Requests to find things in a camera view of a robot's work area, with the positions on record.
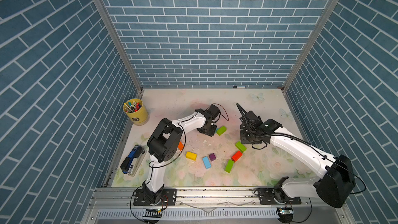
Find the yellow block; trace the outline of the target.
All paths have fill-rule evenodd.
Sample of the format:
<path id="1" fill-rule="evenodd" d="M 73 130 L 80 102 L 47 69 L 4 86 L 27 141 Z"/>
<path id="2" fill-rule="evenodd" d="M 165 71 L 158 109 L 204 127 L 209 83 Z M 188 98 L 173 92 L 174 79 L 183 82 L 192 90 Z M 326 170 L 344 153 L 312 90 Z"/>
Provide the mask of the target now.
<path id="1" fill-rule="evenodd" d="M 186 152 L 186 158 L 195 161 L 197 159 L 197 154 L 193 153 L 193 152 Z"/>

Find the orange block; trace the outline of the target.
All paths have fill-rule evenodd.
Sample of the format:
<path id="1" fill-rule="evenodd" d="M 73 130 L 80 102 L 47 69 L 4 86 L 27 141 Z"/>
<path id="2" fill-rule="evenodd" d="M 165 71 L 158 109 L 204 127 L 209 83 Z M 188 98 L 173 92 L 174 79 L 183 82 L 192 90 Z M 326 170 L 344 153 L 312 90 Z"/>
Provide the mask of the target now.
<path id="1" fill-rule="evenodd" d="M 179 149 L 180 151 L 182 151 L 182 150 L 184 149 L 184 144 L 183 144 L 182 142 L 179 142 L 179 144 L 178 144 L 178 149 Z"/>

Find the light blue block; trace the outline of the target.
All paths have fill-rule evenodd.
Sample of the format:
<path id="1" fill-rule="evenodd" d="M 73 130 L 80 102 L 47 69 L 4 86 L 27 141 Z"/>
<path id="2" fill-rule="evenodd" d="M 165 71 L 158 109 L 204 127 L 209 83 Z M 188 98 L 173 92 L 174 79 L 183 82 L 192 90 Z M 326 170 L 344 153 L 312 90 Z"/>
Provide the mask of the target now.
<path id="1" fill-rule="evenodd" d="M 203 157 L 202 160 L 203 160 L 203 163 L 204 163 L 204 166 L 205 166 L 206 170 L 210 169 L 211 168 L 211 162 L 210 162 L 209 158 L 208 157 Z"/>

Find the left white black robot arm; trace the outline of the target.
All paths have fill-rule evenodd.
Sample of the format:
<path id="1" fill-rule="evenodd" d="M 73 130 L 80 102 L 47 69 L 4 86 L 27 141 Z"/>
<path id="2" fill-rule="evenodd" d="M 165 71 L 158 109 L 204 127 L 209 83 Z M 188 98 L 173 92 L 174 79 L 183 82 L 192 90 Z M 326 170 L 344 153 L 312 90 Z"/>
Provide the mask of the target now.
<path id="1" fill-rule="evenodd" d="M 212 104 L 205 110 L 196 109 L 187 117 L 177 120 L 163 118 L 159 122 L 147 143 L 150 172 L 142 184 L 145 203 L 155 205 L 161 200 L 166 167 L 174 162 L 173 157 L 181 138 L 186 141 L 186 134 L 195 130 L 210 137 L 214 136 L 220 116 L 220 109 Z"/>

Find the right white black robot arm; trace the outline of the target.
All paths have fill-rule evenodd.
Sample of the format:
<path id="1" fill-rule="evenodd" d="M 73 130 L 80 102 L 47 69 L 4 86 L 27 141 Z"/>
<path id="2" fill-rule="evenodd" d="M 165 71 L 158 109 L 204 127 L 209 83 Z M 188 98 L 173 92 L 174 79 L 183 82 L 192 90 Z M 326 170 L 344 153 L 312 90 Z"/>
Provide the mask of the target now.
<path id="1" fill-rule="evenodd" d="M 341 208 L 356 186 L 351 160 L 334 156 L 294 136 L 279 122 L 262 121 L 253 111 L 237 105 L 241 114 L 240 138 L 247 144 L 264 143 L 278 147 L 306 165 L 315 177 L 282 177 L 273 187 L 276 202 L 285 204 L 293 198 L 319 198 L 327 205 Z"/>

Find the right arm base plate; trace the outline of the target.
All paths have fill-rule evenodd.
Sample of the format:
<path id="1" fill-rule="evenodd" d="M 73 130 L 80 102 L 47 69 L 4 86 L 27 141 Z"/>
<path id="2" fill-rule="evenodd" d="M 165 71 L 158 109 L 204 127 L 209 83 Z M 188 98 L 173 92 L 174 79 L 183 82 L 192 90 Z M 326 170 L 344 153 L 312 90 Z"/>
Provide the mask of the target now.
<path id="1" fill-rule="evenodd" d="M 288 198 L 282 197 L 281 200 L 278 200 L 277 197 L 273 194 L 273 188 L 258 188 L 255 191 L 256 195 L 259 198 L 261 205 L 300 205 L 302 204 L 301 198 Z"/>

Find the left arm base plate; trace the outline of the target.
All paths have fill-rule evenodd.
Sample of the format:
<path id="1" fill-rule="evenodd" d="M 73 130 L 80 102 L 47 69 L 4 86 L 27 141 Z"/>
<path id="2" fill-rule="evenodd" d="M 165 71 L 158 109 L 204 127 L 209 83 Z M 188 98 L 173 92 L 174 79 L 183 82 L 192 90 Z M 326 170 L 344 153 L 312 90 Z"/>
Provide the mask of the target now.
<path id="1" fill-rule="evenodd" d="M 162 202 L 164 201 L 163 203 L 164 207 L 166 205 L 174 206 L 176 204 L 176 195 L 177 195 L 177 189 L 164 188 L 162 190 L 160 199 L 152 202 L 151 199 L 147 199 L 144 190 L 140 188 L 136 190 L 135 195 L 133 196 L 132 204 L 134 206 L 161 206 Z"/>

